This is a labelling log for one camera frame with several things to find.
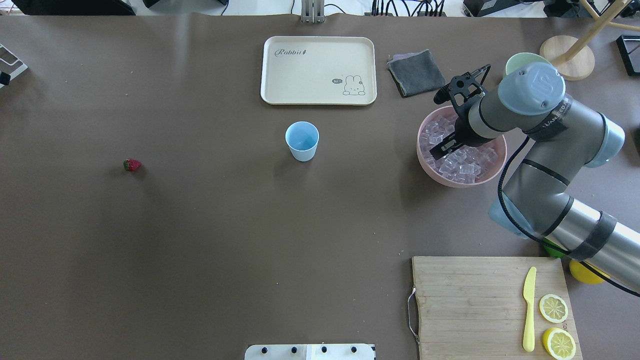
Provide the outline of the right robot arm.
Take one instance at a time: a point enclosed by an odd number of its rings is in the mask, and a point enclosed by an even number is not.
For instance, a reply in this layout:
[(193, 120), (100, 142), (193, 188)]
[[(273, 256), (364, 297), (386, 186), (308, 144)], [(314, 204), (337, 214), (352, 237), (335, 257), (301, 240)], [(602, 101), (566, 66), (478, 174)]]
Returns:
[(516, 234), (544, 243), (633, 296), (639, 295), (639, 233), (568, 194), (583, 167), (606, 164), (622, 149), (624, 130), (566, 93), (551, 64), (528, 63), (487, 91), (477, 77), (490, 66), (453, 77), (434, 96), (451, 102), (454, 131), (435, 145), (435, 160), (463, 146), (478, 147), (514, 129), (533, 144), (508, 181), (500, 174), (492, 218)]

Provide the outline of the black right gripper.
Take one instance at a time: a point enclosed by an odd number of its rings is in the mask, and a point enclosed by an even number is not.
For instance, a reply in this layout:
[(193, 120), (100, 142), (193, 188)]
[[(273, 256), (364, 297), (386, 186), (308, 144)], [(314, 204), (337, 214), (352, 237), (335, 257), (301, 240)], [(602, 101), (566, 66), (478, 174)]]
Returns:
[[(461, 123), (461, 125), (455, 125), (455, 130), (446, 130), (446, 135), (451, 133), (462, 133), (465, 136), (480, 135), (480, 132), (472, 127), (471, 108), (473, 105), (478, 105), (487, 93), (483, 83), (491, 67), (491, 64), (485, 64), (473, 71), (466, 71), (462, 75), (454, 76), (448, 84), (437, 90), (433, 98), (434, 103), (442, 105), (450, 102), (455, 114), (457, 114), (457, 120)], [(442, 141), (431, 148), (429, 153), (435, 161), (438, 161), (455, 150), (457, 150), (455, 140)]]

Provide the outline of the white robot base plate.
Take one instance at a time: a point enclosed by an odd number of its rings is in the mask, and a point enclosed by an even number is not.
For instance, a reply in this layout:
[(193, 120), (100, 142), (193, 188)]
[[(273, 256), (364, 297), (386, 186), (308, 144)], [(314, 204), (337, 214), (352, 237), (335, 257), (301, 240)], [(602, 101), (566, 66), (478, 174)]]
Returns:
[(374, 344), (309, 343), (254, 344), (247, 347), (245, 360), (375, 360)]

